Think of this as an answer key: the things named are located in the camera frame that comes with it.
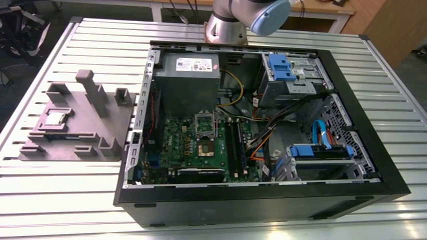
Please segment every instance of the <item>aluminum slotted table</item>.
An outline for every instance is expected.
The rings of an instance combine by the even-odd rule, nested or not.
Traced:
[[[44,91],[51,82],[68,83],[71,90],[81,90],[75,75],[77,70],[91,69],[93,80],[103,84],[105,92],[128,88],[137,94],[149,41],[204,41],[200,25],[73,20],[0,134],[0,237],[427,238],[427,114],[372,43],[356,35],[280,30],[260,37],[248,32],[248,42],[331,51],[412,192],[394,202],[374,204],[335,220],[144,229],[121,208],[113,207],[120,162],[17,160],[27,135],[49,101]]]

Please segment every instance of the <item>black cable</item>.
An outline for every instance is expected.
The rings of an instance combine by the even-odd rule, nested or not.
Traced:
[[[176,7],[175,7],[175,4],[173,4],[172,0],[168,0],[168,1],[171,2],[171,5],[172,5],[172,8],[173,8],[175,14],[176,14],[177,16],[180,16],[180,13],[179,13],[179,11],[176,10]]]
[[[304,0],[300,0],[300,5],[302,5],[302,18],[304,18],[304,15],[306,15],[306,5],[304,5]]]
[[[197,7],[197,0],[193,0],[193,7],[195,7],[195,12],[197,14],[197,24],[200,24],[200,18],[199,18],[199,7]]]
[[[298,110],[298,108],[300,108],[307,102],[310,102],[311,100],[315,100],[315,99],[322,99],[322,98],[327,97],[328,95],[330,95],[330,93],[324,92],[324,93],[320,93],[320,94],[316,94],[316,95],[306,96],[300,100],[294,102],[290,106],[284,107],[272,116],[272,118],[270,119],[270,121],[268,121],[268,123],[266,125],[266,128],[264,128],[262,134],[256,138],[254,138],[251,142],[255,143],[256,141],[263,139],[267,136],[267,134],[274,130],[278,122],[283,118],[286,118],[288,115],[291,115]]]
[[[197,15],[197,13],[196,13],[196,11],[193,9],[193,5],[191,4],[189,0],[187,0],[187,3],[189,5],[191,11],[192,11],[192,15],[195,16],[196,22],[199,24],[199,15]]]
[[[232,103],[232,102],[234,102],[234,97],[231,96],[228,99],[230,99],[230,102]],[[239,112],[239,114],[240,114],[242,116],[244,116],[244,114],[243,114],[240,108],[236,106],[236,104],[234,104],[232,107],[234,107],[234,109],[236,109],[236,111]]]

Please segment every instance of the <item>red cable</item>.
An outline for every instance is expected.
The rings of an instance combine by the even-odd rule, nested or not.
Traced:
[[[145,143],[149,139],[149,136],[152,135],[153,129],[155,129],[155,96],[152,93],[149,94],[149,98],[151,98],[151,129],[149,129],[147,138],[145,138],[141,145],[145,145]]]

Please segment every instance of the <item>motherboard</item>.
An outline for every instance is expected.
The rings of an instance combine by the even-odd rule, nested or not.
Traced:
[[[260,170],[246,155],[251,138],[247,120],[212,120],[201,114],[199,118],[165,119],[161,152],[141,156],[143,182],[258,182]]]

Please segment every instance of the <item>yellow cable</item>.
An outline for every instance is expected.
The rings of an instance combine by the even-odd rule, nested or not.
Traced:
[[[239,85],[240,85],[240,95],[239,95],[238,99],[236,99],[235,101],[232,101],[231,103],[219,104],[219,105],[218,105],[218,106],[220,106],[220,107],[227,107],[227,106],[235,105],[235,104],[240,101],[240,99],[243,98],[244,86],[243,86],[242,81],[239,80],[239,78],[238,78],[230,71],[223,70],[223,69],[222,69],[220,71],[224,72],[224,73],[227,73],[227,74],[230,74],[230,76],[232,76],[232,78],[236,80],[236,82],[238,82]]]

